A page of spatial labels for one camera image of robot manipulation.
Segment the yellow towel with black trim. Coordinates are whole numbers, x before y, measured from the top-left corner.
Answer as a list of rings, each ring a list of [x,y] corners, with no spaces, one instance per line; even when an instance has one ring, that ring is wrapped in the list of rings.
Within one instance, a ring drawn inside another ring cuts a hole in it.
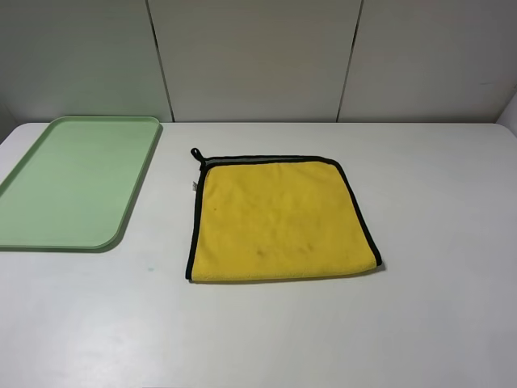
[[[339,278],[383,264],[337,161],[191,154],[200,177],[185,271],[190,282]]]

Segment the green plastic tray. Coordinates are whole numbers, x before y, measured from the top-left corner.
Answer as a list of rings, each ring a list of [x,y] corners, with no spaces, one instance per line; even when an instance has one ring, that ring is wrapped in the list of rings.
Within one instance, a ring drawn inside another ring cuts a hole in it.
[[[1,183],[4,251],[105,251],[125,231],[158,119],[62,117]]]

